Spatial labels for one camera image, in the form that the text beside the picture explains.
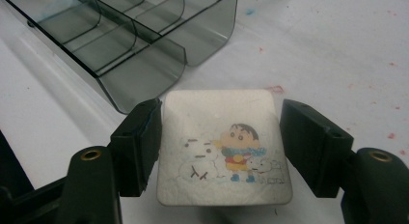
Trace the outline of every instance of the printed coaster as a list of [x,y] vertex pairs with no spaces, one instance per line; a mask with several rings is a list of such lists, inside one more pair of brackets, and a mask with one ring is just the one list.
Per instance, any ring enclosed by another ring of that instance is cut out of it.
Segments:
[[292,188],[265,90],[166,96],[157,197],[166,206],[285,204]]

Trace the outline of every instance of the clear plastic tray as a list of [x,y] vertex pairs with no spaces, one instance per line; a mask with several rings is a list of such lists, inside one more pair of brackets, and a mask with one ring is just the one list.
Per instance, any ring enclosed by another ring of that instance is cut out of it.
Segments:
[[115,108],[158,97],[230,38],[237,0],[6,0]]

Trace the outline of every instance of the brass screw hole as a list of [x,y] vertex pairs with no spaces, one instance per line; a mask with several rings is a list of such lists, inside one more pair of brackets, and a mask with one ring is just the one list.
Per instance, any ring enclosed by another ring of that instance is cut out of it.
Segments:
[[372,158],[377,159],[377,160],[382,161],[382,162],[391,162],[392,161],[392,158],[388,154],[384,154],[382,152],[372,151],[372,152],[369,153],[369,155]]
[[94,160],[102,155],[100,150],[89,150],[81,154],[82,160]]

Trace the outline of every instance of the cartoon dog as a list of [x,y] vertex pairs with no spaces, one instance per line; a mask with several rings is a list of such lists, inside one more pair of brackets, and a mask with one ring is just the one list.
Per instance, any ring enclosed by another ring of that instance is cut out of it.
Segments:
[[260,183],[284,183],[281,164],[264,157],[251,157],[247,167],[258,175]]
[[217,178],[215,160],[218,149],[210,141],[198,138],[183,140],[180,152],[185,161],[180,165],[179,175],[189,181],[208,181]]

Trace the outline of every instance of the pink ink spot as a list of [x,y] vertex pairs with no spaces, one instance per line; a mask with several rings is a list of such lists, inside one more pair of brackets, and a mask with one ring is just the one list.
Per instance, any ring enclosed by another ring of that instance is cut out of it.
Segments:
[[394,133],[389,134],[389,135],[388,135],[388,138],[389,138],[389,139],[395,139],[395,134],[394,134]]
[[282,86],[272,86],[272,87],[267,87],[265,90],[269,91],[272,94],[283,94],[284,89]]

